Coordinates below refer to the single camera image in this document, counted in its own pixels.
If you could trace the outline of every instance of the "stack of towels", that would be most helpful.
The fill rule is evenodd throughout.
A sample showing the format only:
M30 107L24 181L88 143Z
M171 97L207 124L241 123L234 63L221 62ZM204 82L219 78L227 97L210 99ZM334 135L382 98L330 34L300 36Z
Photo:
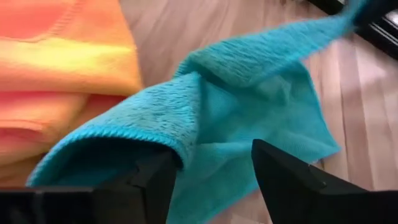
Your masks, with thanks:
M306 162L339 150L300 60L351 31L364 1L350 1L338 16L192 52L173 79L140 92L117 0L42 1L48 7L16 2L28 4L29 13L52 13L43 21L22 17L37 29L0 27L0 48L6 49L0 52L1 162L16 169L21 161L26 173L61 139L27 186L99 184L155 153L150 144L156 142L181 162L168 223L205 223L257 189L253 139Z

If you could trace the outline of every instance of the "textured towel surface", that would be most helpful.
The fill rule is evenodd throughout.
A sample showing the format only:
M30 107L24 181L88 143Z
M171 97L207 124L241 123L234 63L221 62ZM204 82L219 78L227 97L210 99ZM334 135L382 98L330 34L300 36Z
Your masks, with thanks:
M339 147L302 57L351 29L355 8L246 35L191 53L152 86L62 139L28 185L95 185L159 142L181 158L168 223L204 223L257 188L254 138L312 162ZM121 147L130 139L131 147Z
M0 186L24 185L37 156L142 85L118 0L1 1L0 21Z

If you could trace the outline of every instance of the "folded towel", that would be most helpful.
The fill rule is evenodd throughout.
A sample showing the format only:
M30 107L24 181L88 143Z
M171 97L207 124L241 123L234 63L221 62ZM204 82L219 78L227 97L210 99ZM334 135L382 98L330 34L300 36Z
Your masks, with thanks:
M182 161L168 223L204 223L257 188L253 139L306 162L337 152L299 60L350 30L357 8L191 53L171 81L142 90L62 139L27 185L96 185L132 167L148 150L144 142L157 142Z
M36 161L142 84L118 0L2 1L0 21L2 186L3 168Z

